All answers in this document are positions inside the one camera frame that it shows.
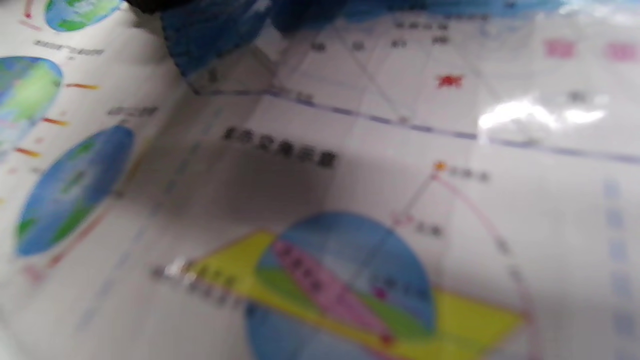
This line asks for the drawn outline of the person's right hand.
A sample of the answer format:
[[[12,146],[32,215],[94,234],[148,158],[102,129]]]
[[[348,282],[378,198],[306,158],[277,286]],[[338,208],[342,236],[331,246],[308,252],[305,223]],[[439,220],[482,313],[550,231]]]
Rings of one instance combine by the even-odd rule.
[[[272,25],[271,0],[129,0],[156,18],[167,52],[196,95],[230,92],[226,81],[246,61],[267,75],[286,46]]]

